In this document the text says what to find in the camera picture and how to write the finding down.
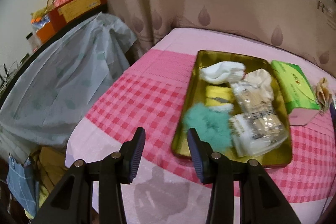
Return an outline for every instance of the clear plastic bag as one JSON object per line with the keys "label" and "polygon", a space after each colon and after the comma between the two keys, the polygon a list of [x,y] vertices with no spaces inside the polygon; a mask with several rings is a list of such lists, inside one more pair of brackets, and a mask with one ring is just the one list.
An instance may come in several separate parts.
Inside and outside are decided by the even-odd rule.
{"label": "clear plastic bag", "polygon": [[231,88],[246,120],[244,133],[232,138],[242,151],[240,156],[258,156],[279,147],[288,132],[262,88],[244,80],[231,83]]}

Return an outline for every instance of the red checkered pattern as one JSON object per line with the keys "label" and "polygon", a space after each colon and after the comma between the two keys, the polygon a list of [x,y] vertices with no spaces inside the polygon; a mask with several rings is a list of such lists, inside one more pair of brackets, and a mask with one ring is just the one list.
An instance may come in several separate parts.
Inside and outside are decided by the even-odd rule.
{"label": "red checkered pattern", "polygon": [[[145,128],[143,156],[176,175],[198,182],[191,162],[177,159],[170,148],[184,103],[187,86],[183,83],[188,82],[186,75],[190,75],[192,69],[190,66],[186,69],[183,62],[189,64],[194,61],[194,56],[176,55],[178,58],[174,66],[177,67],[176,63],[180,62],[180,70],[188,70],[188,73],[180,72],[180,78],[175,74],[176,83],[181,83],[180,86],[164,82],[163,74],[156,80],[139,75],[137,71],[142,66],[138,66],[137,70],[136,63],[94,104],[86,117],[120,143],[130,140],[137,127]],[[147,64],[146,72],[154,78],[159,70],[157,66],[151,67],[150,62]],[[162,64],[169,71],[169,62]],[[336,173],[335,136],[330,128],[330,113],[323,117],[318,114],[305,127],[291,127],[292,162],[283,169],[268,170],[289,202],[301,203],[327,197]],[[330,196],[335,192],[336,183]],[[239,196],[237,184],[235,195]]]}

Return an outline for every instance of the blue plaid fabric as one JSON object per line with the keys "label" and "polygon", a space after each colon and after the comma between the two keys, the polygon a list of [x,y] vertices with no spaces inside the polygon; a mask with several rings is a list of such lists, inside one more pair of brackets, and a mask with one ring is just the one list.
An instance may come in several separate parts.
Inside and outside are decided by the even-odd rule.
{"label": "blue plaid fabric", "polygon": [[28,158],[22,166],[10,155],[8,188],[21,206],[35,217],[39,203],[39,183],[34,178],[34,169]]}

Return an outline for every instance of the metal screw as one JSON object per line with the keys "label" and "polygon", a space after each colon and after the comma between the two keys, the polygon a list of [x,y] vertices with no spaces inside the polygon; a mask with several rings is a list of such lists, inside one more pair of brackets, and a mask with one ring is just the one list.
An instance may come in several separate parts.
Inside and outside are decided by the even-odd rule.
{"label": "metal screw", "polygon": [[259,162],[257,160],[255,160],[255,159],[252,159],[252,160],[249,161],[249,163],[252,166],[257,166]]}
{"label": "metal screw", "polygon": [[75,166],[76,167],[80,167],[80,166],[82,166],[84,164],[84,161],[83,160],[76,160],[75,161]]}
{"label": "metal screw", "polygon": [[121,153],[118,152],[118,151],[113,152],[113,153],[111,154],[111,157],[114,158],[114,159],[118,159],[118,158],[121,157]]}
{"label": "metal screw", "polygon": [[219,158],[221,157],[221,154],[220,154],[219,152],[213,152],[213,153],[211,154],[211,157],[212,157],[213,159],[219,159]]}

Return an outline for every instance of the white wall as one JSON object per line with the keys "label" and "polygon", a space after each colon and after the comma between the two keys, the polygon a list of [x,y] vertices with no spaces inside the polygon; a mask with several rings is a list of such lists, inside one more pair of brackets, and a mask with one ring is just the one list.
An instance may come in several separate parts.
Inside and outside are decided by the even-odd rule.
{"label": "white wall", "polygon": [[30,14],[46,3],[47,0],[0,0],[0,65],[10,67],[31,53],[26,41],[32,31]]}

